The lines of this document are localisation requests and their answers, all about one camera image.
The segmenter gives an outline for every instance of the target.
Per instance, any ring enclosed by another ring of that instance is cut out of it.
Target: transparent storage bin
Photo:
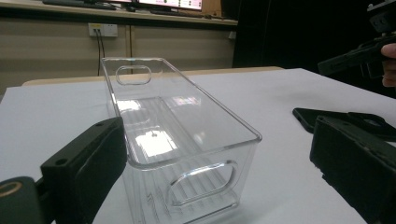
[[[124,122],[134,224],[192,223],[236,207],[261,135],[164,59],[102,66]]]

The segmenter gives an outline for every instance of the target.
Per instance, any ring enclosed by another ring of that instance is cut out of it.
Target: white table
[[[241,204],[216,223],[365,223],[309,160],[313,135],[294,107],[373,113],[396,126],[396,100],[307,72],[277,70],[191,79],[263,136]],[[106,84],[84,82],[7,90],[0,104],[0,180],[28,175],[95,122],[107,119]],[[122,181],[94,223],[129,223]]]

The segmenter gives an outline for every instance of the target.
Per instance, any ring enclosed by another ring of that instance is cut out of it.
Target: human hand
[[[382,62],[384,76],[382,84],[385,87],[396,87],[396,44],[387,44],[381,49],[381,53],[391,59]]]

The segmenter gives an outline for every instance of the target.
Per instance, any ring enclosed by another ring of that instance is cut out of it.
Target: smartphone
[[[300,107],[294,108],[292,113],[309,133],[314,132],[317,117],[324,116],[352,123],[384,141],[396,142],[396,129],[378,115],[356,112],[343,113]]]

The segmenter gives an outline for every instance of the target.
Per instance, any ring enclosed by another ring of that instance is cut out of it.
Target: screen
[[[138,0],[141,4],[202,10],[202,0]]]

